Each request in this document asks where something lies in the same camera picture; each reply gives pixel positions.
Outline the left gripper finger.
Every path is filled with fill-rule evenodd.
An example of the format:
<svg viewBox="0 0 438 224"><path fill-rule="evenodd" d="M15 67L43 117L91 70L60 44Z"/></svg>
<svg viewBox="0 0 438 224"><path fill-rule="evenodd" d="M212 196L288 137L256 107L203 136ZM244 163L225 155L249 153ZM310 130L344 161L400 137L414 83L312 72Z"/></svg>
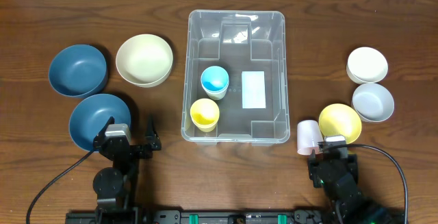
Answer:
<svg viewBox="0 0 438 224"><path fill-rule="evenodd" d="M99 133L96 135L97 138L104 138L105 137L105 132L108 128L109 125L114 124L114 117L111 116L108 118L106 124L103 126L103 128L99 131Z"/></svg>
<svg viewBox="0 0 438 224"><path fill-rule="evenodd" d="M162 149L162 143L156 132L152 116L148 117L144 137L151 151L160 151Z"/></svg>

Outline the pink cup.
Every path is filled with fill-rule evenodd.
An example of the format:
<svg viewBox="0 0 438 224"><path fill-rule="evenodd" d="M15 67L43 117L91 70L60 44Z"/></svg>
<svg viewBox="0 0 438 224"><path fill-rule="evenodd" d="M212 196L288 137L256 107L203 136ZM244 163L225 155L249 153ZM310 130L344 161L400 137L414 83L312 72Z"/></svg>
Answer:
<svg viewBox="0 0 438 224"><path fill-rule="evenodd" d="M297 153L300 155L311 155L319 153L318 143L322 142L318 122L315 120L304 120L297 124Z"/></svg>

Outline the yellow cup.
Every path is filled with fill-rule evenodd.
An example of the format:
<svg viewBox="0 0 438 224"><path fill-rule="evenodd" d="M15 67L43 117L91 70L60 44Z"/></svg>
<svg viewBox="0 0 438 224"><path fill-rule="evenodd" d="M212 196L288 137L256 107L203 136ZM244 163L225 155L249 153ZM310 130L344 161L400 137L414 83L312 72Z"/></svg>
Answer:
<svg viewBox="0 0 438 224"><path fill-rule="evenodd" d="M218 119L205 119L201 116L198 116L195 117L192 122L198 127L199 130L208 133L212 132L216 128Z"/></svg>
<svg viewBox="0 0 438 224"><path fill-rule="evenodd" d="M212 125L220 117L217 103L211 99L198 99L190 108L190 116L194 123L201 126Z"/></svg>

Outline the light blue cup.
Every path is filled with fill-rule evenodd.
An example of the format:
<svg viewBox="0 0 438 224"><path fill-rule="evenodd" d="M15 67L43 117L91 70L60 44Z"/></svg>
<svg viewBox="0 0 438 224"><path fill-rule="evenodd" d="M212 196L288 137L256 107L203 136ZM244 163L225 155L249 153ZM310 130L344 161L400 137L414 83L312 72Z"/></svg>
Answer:
<svg viewBox="0 0 438 224"><path fill-rule="evenodd" d="M210 66L201 74L202 86L210 92L220 92L229 84L229 74L221 66Z"/></svg>

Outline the cream white cup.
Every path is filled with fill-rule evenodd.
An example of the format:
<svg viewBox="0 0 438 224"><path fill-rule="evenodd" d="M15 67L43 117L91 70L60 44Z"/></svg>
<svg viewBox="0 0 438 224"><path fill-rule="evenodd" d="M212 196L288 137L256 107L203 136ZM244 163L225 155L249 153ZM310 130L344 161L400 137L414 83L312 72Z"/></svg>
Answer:
<svg viewBox="0 0 438 224"><path fill-rule="evenodd" d="M202 87L203 90L206 92L207 96L215 101L223 99L228 90L228 86L224 86L223 88L218 88L215 86L202 86Z"/></svg>

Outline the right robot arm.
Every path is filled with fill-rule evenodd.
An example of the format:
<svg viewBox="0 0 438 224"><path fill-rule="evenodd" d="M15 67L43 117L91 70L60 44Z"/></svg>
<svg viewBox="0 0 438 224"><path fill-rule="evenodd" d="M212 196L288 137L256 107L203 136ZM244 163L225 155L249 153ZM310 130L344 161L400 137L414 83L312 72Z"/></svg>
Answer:
<svg viewBox="0 0 438 224"><path fill-rule="evenodd" d="M406 212L395 212L366 196L358 187L357 155L345 148L321 154L312 151L307 159L309 179L322 188L332 204L324 223L407 223Z"/></svg>

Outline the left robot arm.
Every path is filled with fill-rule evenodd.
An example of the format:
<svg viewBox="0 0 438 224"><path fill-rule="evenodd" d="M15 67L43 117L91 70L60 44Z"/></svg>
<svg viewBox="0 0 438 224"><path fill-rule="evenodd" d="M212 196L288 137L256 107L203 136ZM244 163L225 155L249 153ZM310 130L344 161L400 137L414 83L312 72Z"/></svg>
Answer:
<svg viewBox="0 0 438 224"><path fill-rule="evenodd" d="M94 150L112 161L112 166L100 170L93 180L98 210L127 212L136 209L139 161L152 158L153 152L162 148L152 118L148 119L144 138L144 143L132 145L129 126L116 124L112 116L94 137Z"/></svg>

